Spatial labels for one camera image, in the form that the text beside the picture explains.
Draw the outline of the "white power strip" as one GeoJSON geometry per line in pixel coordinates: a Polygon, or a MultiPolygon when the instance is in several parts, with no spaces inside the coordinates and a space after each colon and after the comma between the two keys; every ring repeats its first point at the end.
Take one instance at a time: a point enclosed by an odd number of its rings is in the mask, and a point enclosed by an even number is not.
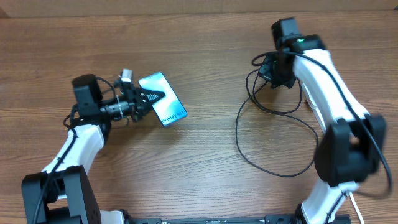
{"type": "Polygon", "coordinates": [[[323,120],[322,114],[320,112],[320,110],[318,109],[317,104],[315,103],[315,100],[313,99],[310,91],[308,90],[307,86],[304,84],[304,82],[301,82],[300,86],[302,87],[302,91],[304,92],[306,101],[309,105],[309,107],[312,109],[318,124],[322,130],[323,133],[326,132],[326,126],[325,126],[325,122],[323,120]]]}

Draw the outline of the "blue Galaxy smartphone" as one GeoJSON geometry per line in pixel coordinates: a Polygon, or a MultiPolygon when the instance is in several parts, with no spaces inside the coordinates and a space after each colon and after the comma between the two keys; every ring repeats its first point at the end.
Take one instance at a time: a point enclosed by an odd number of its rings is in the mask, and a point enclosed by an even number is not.
{"type": "Polygon", "coordinates": [[[165,96],[152,105],[163,126],[168,126],[187,116],[185,107],[162,72],[141,78],[138,83],[143,89],[159,91],[165,94],[165,96]]]}

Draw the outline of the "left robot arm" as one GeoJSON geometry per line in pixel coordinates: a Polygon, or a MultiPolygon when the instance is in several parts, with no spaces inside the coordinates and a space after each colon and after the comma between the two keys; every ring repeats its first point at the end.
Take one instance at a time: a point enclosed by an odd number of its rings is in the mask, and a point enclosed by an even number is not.
{"type": "Polygon", "coordinates": [[[121,95],[104,100],[101,77],[82,75],[72,81],[76,104],[63,124],[68,137],[54,160],[41,172],[22,181],[28,223],[132,223],[124,210],[100,210],[87,173],[104,147],[113,121],[129,116],[142,119],[153,104],[165,98],[162,91],[136,88],[130,70],[110,86],[121,95]]]}

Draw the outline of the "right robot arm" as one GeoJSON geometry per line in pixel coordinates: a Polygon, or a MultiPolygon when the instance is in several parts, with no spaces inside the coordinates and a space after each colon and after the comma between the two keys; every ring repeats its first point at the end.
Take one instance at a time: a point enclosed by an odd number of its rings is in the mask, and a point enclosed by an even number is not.
{"type": "Polygon", "coordinates": [[[258,74],[272,88],[292,88],[299,81],[323,139],[314,153],[318,180],[308,198],[295,213],[268,215],[266,221],[350,223],[349,216],[336,213],[360,183],[386,163],[386,122],[370,115],[351,94],[318,35],[302,35],[294,18],[278,20],[271,31],[275,51],[263,54],[258,74]]]}

